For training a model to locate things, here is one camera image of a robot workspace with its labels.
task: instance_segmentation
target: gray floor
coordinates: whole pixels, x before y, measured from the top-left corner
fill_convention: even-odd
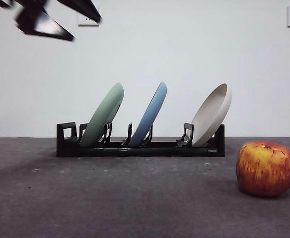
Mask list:
[[[290,238],[290,190],[237,188],[248,140],[225,158],[56,158],[54,139],[0,139],[0,238]]]

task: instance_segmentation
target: white plate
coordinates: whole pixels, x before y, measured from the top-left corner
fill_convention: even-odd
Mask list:
[[[193,147],[203,146],[223,122],[231,104],[227,84],[218,86],[204,101],[191,124],[194,125]]]

